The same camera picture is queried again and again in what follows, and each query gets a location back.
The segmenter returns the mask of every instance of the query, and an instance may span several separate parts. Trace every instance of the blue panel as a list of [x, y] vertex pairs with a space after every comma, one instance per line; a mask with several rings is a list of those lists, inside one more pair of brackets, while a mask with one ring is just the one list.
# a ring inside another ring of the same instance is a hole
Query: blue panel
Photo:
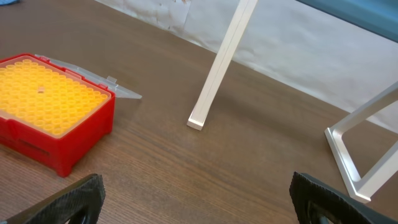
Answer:
[[398, 42], [398, 0], [298, 0]]

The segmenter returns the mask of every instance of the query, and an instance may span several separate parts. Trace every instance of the white metal bar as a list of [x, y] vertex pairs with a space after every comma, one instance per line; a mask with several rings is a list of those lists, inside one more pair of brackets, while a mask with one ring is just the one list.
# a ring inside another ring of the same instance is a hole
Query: white metal bar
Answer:
[[240, 0], [187, 125], [201, 130], [257, 0]]
[[398, 142], [361, 178], [344, 145], [342, 136], [347, 130], [397, 100], [398, 82], [325, 130], [347, 191], [352, 198], [360, 202], [370, 202], [371, 196], [398, 170]]

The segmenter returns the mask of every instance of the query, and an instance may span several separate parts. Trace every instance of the metal frame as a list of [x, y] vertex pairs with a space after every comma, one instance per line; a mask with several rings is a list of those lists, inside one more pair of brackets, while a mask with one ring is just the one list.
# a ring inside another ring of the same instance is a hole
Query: metal frame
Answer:
[[187, 125], [201, 130], [257, 0], [240, 0]]
[[344, 145], [342, 136], [352, 127], [397, 100], [398, 82], [325, 130], [349, 196], [357, 201], [370, 202], [371, 196], [398, 171], [398, 141], [361, 178]]

